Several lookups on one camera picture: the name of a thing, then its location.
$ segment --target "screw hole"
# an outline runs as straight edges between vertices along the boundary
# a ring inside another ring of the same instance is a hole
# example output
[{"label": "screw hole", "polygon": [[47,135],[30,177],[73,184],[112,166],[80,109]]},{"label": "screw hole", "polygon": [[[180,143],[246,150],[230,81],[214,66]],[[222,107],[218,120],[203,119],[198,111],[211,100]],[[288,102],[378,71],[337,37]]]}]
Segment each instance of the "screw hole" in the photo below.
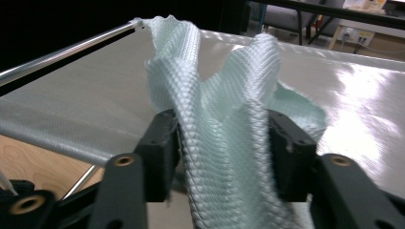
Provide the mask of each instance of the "screw hole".
[{"label": "screw hole", "polygon": [[376,220],[375,225],[377,225],[377,227],[380,229],[394,229],[394,227],[390,223],[384,220]]},{"label": "screw hole", "polygon": [[39,195],[21,198],[13,204],[10,212],[13,215],[21,215],[29,213],[39,208],[45,202],[45,198]]},{"label": "screw hole", "polygon": [[108,223],[107,229],[120,229],[122,228],[122,221],[119,219],[112,220]]},{"label": "screw hole", "polygon": [[334,164],[339,165],[339,166],[351,165],[351,162],[342,156],[333,156],[330,160],[331,160],[331,162],[333,162]]},{"label": "screw hole", "polygon": [[122,156],[122,157],[116,159],[115,164],[116,164],[116,166],[126,166],[129,164],[132,164],[134,161],[135,160],[130,156]]}]

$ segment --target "equipment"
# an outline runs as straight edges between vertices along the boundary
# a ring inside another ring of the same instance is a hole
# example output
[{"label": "equipment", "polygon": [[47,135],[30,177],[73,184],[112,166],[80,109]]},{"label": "equipment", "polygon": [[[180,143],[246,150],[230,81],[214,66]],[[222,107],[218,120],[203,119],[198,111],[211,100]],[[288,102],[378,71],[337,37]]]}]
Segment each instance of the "equipment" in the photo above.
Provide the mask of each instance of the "equipment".
[{"label": "equipment", "polygon": [[[403,199],[378,190],[355,161],[317,156],[316,143],[287,116],[268,111],[268,118],[280,198],[309,199],[316,229],[405,228]],[[10,196],[0,205],[0,228],[147,228],[146,202],[169,196],[177,127],[172,110],[157,114],[132,154],[111,158],[100,183],[66,199],[43,190]]]}]

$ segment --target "gray table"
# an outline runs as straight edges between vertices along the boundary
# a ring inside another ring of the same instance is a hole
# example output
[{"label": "gray table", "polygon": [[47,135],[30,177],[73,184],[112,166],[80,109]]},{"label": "gray table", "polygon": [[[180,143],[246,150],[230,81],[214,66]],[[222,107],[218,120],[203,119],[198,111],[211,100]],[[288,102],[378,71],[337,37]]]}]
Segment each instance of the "gray table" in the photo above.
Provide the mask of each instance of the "gray table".
[{"label": "gray table", "polygon": [[[202,80],[250,38],[201,31]],[[325,109],[318,154],[356,160],[383,190],[405,198],[405,63],[280,44],[280,79]],[[0,135],[102,166],[132,152],[155,112],[137,31],[0,98]]]}]

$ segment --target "fiberglass cloth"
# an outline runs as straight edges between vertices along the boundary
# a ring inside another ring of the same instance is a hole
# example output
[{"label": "fiberglass cloth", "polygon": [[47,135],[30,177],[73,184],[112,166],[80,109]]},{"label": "fiberglass cloth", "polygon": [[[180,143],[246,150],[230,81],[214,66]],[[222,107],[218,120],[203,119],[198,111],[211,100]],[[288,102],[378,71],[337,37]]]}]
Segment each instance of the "fiberglass cloth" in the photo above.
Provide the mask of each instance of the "fiberglass cloth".
[{"label": "fiberglass cloth", "polygon": [[200,32],[174,17],[145,19],[155,57],[146,62],[157,112],[174,109],[196,228],[303,228],[274,188],[266,109],[318,140],[324,112],[278,82],[277,40],[259,34],[216,74],[197,73]]}]

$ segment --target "dark background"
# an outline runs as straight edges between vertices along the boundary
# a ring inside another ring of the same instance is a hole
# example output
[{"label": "dark background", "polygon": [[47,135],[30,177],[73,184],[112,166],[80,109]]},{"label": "dark background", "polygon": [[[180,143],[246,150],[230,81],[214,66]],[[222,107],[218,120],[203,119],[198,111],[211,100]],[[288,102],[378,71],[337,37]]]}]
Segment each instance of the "dark background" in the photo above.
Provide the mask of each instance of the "dark background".
[{"label": "dark background", "polygon": [[6,0],[0,3],[0,72],[57,51],[134,17],[174,15],[203,30],[239,34],[245,0]]}]

